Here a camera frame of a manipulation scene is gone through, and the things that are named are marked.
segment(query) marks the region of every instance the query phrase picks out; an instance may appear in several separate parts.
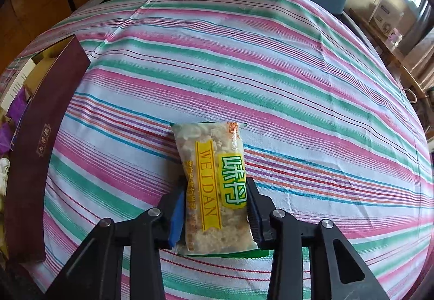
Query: striped tablecloth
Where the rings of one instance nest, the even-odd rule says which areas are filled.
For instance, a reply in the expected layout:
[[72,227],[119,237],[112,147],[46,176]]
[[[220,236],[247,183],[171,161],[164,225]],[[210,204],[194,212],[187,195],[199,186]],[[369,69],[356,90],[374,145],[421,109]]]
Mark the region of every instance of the striped tablecloth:
[[[433,185],[424,133],[384,65],[307,0],[115,0],[60,22],[3,73],[76,34],[91,64],[57,135],[42,289],[103,217],[134,218],[181,174],[170,124],[238,121],[246,170],[298,219],[333,219],[391,299],[427,258]],[[271,257],[162,250],[167,299],[265,299]],[[310,297],[304,253],[304,298]],[[128,298],[129,250],[122,294]]]

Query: silver bolt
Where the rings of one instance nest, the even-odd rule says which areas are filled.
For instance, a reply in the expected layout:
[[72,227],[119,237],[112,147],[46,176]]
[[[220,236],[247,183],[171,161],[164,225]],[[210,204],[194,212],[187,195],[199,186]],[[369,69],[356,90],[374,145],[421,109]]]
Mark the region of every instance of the silver bolt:
[[273,211],[273,216],[276,218],[283,218],[285,217],[285,211],[283,209],[275,209]]
[[149,214],[151,217],[158,217],[158,216],[161,214],[161,211],[160,211],[158,208],[151,208],[151,209],[148,211],[148,214]]
[[331,229],[334,226],[333,222],[330,219],[323,219],[321,221],[321,224],[323,225],[324,228],[327,229]]
[[98,223],[98,225],[101,226],[102,228],[105,228],[106,226],[109,226],[110,224],[111,224],[110,218],[101,219]]

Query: purple snack package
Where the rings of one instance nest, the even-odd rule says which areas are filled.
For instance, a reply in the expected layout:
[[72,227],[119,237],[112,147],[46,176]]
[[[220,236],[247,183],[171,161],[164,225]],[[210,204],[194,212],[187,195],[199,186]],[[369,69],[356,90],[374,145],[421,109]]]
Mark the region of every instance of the purple snack package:
[[0,155],[10,151],[10,141],[12,140],[12,131],[9,124],[4,122],[0,126]]
[[8,118],[12,118],[14,124],[18,125],[26,107],[27,102],[25,100],[25,88],[21,87],[14,100],[10,104],[6,116]]

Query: clear plastic packaging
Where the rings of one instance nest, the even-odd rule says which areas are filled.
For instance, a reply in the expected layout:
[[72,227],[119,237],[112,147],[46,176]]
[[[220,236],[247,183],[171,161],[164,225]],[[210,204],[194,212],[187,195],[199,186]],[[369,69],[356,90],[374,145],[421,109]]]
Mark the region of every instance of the clear plastic packaging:
[[184,254],[257,248],[247,220],[244,149],[236,122],[175,124],[188,180]]

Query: yellow banner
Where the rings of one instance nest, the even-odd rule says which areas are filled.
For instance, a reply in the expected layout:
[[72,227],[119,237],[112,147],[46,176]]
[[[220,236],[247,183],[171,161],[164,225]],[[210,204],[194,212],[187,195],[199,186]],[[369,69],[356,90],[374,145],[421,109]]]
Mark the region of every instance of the yellow banner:
[[246,169],[240,153],[218,155],[218,180],[223,206],[231,209],[246,207]]
[[221,229],[212,140],[196,142],[196,162],[202,229],[205,231],[212,226]]

